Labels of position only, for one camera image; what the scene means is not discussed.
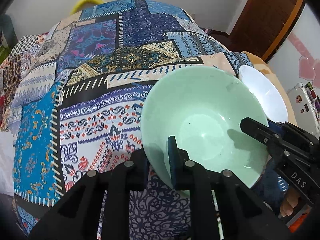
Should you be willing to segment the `right hand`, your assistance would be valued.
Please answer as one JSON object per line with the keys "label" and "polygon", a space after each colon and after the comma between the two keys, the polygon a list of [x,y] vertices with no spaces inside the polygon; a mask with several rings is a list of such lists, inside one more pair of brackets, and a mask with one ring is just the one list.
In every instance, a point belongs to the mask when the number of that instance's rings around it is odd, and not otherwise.
{"label": "right hand", "polygon": [[282,217],[292,215],[294,208],[298,205],[299,197],[300,194],[294,188],[289,187],[280,206],[280,214]]}

